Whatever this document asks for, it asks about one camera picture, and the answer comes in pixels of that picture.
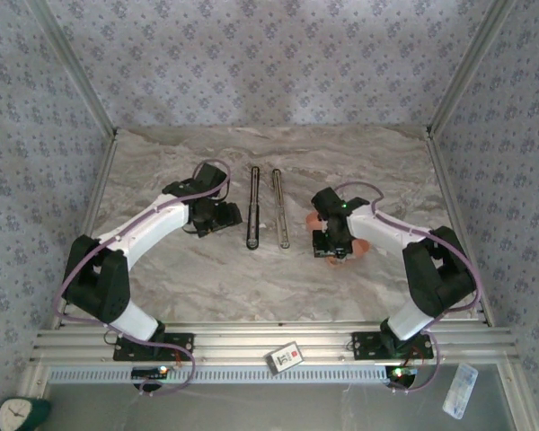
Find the blue floral wallpaper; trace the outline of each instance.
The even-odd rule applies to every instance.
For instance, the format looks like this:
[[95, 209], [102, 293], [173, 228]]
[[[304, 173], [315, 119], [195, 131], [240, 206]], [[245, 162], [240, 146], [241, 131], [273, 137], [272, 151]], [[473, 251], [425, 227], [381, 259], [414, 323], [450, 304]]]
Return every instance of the blue floral wallpaper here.
[[517, 1], [438, 142], [539, 408], [539, 0]]
[[115, 125], [427, 124], [490, 0], [49, 0]]
[[49, 316], [103, 147], [26, 4], [0, 2], [0, 399]]

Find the purple cable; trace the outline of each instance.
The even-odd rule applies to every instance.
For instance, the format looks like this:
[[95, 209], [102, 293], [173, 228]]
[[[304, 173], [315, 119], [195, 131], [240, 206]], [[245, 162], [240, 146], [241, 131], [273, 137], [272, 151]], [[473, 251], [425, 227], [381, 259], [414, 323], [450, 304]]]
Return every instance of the purple cable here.
[[180, 346], [176, 346], [174, 344], [154, 343], [153, 341], [145, 341], [145, 340], [142, 340], [142, 339], [137, 339], [135, 337], [129, 336], [128, 334], [122, 334], [121, 331], [118, 330], [117, 328], [114, 328], [113, 326], [111, 326], [109, 324], [102, 323], [101, 321], [98, 321], [96, 319], [87, 319], [87, 318], [82, 318], [82, 317], [67, 316], [67, 315], [63, 314], [61, 311], [58, 310], [59, 303], [62, 300], [62, 295], [68, 289], [68, 287], [70, 286], [70, 283], [72, 283], [72, 280], [74, 280], [74, 278], [78, 275], [78, 273], [82, 270], [82, 268], [86, 265], [86, 263], [88, 263], [96, 254], [98, 254], [104, 248], [108, 247], [109, 245], [111, 245], [115, 241], [117, 241], [117, 238], [119, 238], [121, 236], [124, 236], [125, 234], [129, 233], [132, 229], [134, 229], [135, 227], [137, 227], [138, 225], [143, 223], [145, 220], [147, 220], [150, 216], [154, 215], [155, 213], [158, 213], [158, 212], [162, 211], [163, 209], [166, 209], [167, 207], [170, 207], [170, 206], [175, 205], [175, 204], [179, 204], [179, 203], [184, 202], [184, 201], [189, 200], [189, 199], [204, 198], [204, 197], [213, 195], [213, 194], [217, 193], [219, 190], [221, 190], [226, 184], [229, 183], [230, 178], [231, 178], [231, 170], [230, 170], [229, 165], [226, 162], [223, 162], [223, 161], [217, 160], [217, 159], [207, 159], [207, 160], [203, 161], [202, 163], [200, 163], [198, 165], [198, 167], [202, 166], [204, 163], [220, 163], [226, 168], [227, 175], [226, 175], [225, 179], [222, 181], [222, 183], [220, 185], [214, 187], [212, 190], [208, 190], [208, 191], [205, 191], [203, 193], [196, 193], [194, 195], [184, 196], [182, 198], [172, 198], [170, 200], [167, 200], [166, 202], [163, 202], [161, 205], [153, 208], [150, 211], [145, 212], [140, 217], [133, 220], [130, 224], [128, 224], [119, 233], [114, 235], [112, 238], [106, 240], [105, 242], [101, 243], [100, 245], [95, 247], [92, 251], [90, 251], [88, 254], [86, 254], [84, 256], [84, 258], [82, 260], [80, 260], [80, 262], [75, 266], [75, 268], [72, 269], [70, 274], [68, 274], [68, 277], [62, 282], [62, 286], [58, 289], [58, 291], [54, 295], [54, 299], [52, 301], [52, 309], [54, 310], [54, 314], [56, 314], [56, 316], [59, 317], [60, 319], [67, 320], [67, 321], [77, 321], [77, 322], [80, 322], [80, 323], [90, 323], [90, 324], [95, 324], [95, 325], [102, 325], [102, 326], [107, 327], [107, 328], [113, 330], [114, 332], [116, 332], [118, 334], [118, 336], [120, 336], [120, 334], [121, 334], [121, 336], [123, 338], [128, 339], [128, 340], [130, 340], [130, 341], [132, 341], [134, 343], [137, 343], [139, 345], [148, 346], [148, 347], [171, 348], [173, 350], [177, 350], [179, 352], [182, 352], [184, 355], [186, 355], [190, 359], [190, 361], [191, 361], [191, 372], [190, 372], [190, 376], [188, 377], [188, 379], [186, 379], [186, 381], [184, 383], [181, 383], [181, 384], [179, 384], [179, 385], [175, 386], [174, 388], [172, 388], [170, 390], [167, 390], [167, 391], [149, 392], [148, 393], [148, 392], [143, 391], [144, 386], [146, 384], [148, 384], [148, 383], [156, 383], [156, 384], [159, 384], [160, 386], [162, 386], [162, 383], [160, 383], [158, 381], [146, 380], [146, 381], [142, 382], [142, 384], [140, 385], [140, 395], [144, 394], [144, 395], [147, 395], [149, 397], [154, 397], [154, 396], [162, 397], [164, 395], [173, 394], [173, 393], [175, 393], [177, 391], [180, 391], [183, 388], [187, 387], [188, 385], [190, 385], [190, 382], [194, 378], [194, 375], [196, 373], [196, 358], [191, 354], [191, 352], [189, 350], [187, 350], [187, 349], [185, 349], [183, 347], [180, 347]]
[[439, 360], [440, 360], [439, 345], [437, 344], [437, 339], [435, 338], [435, 335], [433, 335], [433, 333], [431, 333], [428, 329], [432, 325], [434, 325], [435, 323], [440, 321], [443, 318], [443, 316], [445, 316], [445, 314], [447, 314], [447, 313], [450, 313], [450, 312], [462, 312], [462, 311], [465, 311], [465, 310], [472, 309], [479, 302], [479, 300], [482, 298], [482, 292], [483, 292], [482, 279], [481, 279], [481, 277], [479, 275], [479, 272], [475, 269], [475, 267], [473, 266], [471, 261], [468, 260], [462, 252], [460, 252], [456, 247], [451, 245], [449, 242], [443, 241], [441, 238], [438, 238], [437, 236], [432, 235], [431, 233], [427, 233], [427, 232], [421, 231], [419, 229], [411, 229], [410, 230], [409, 227], [407, 227], [407, 226], [405, 226], [403, 224], [394, 222], [393, 220], [388, 220], [387, 218], [383, 217], [382, 215], [379, 215], [377, 213], [377, 211], [376, 211], [376, 206], [377, 206], [378, 202], [380, 202], [383, 198], [385, 198], [385, 195], [384, 195], [383, 191], [381, 191], [374, 184], [370, 184], [370, 183], [365, 182], [365, 181], [348, 181], [348, 182], [344, 182], [343, 184], [340, 184], [334, 190], [338, 191], [339, 189], [343, 189], [344, 187], [353, 186], [353, 185], [361, 185], [361, 186], [369, 187], [369, 188], [375, 190], [379, 194], [379, 197], [375, 198], [373, 200], [373, 202], [371, 203], [371, 212], [373, 213], [374, 217], [376, 217], [381, 222], [383, 222], [383, 223], [385, 223], [385, 224], [387, 224], [387, 225], [389, 225], [389, 226], [391, 226], [391, 227], [393, 227], [395, 229], [399, 229], [400, 231], [403, 231], [403, 232], [407, 232], [407, 233], [411, 232], [411, 233], [414, 233], [416, 235], [423, 236], [423, 237], [428, 238], [429, 240], [431, 240], [433, 242], [436, 242], [437, 244], [445, 247], [446, 249], [451, 251], [454, 255], [456, 255], [456, 257], [459, 258], [459, 260], [461, 260], [464, 263], [464, 265], [467, 267], [467, 269], [469, 269], [469, 272], [470, 272], [473, 280], [475, 281], [475, 297], [473, 298], [473, 300], [469, 304], [462, 305], [460, 307], [450, 308], [449, 310], [446, 310], [440, 316], [438, 316], [433, 321], [428, 323], [425, 326], [425, 328], [423, 328], [423, 330], [421, 330], [421, 333], [427, 334], [429, 336], [429, 338], [431, 339], [431, 342], [435, 346], [435, 358], [436, 358], [435, 369], [434, 369], [433, 373], [431, 374], [431, 376], [427, 379], [427, 381], [425, 381], [422, 385], [420, 385], [420, 386], [418, 386], [416, 388], [413, 388], [413, 389], [405, 388], [404, 386], [401, 386], [399, 383], [393, 383], [393, 387], [399, 387], [402, 391], [405, 391], [406, 393], [407, 392], [420, 391], [421, 389], [424, 389], [427, 386], [429, 386], [431, 384], [431, 382], [433, 382], [435, 380], [435, 377], [437, 375], [437, 371], [438, 371], [438, 368], [439, 368]]

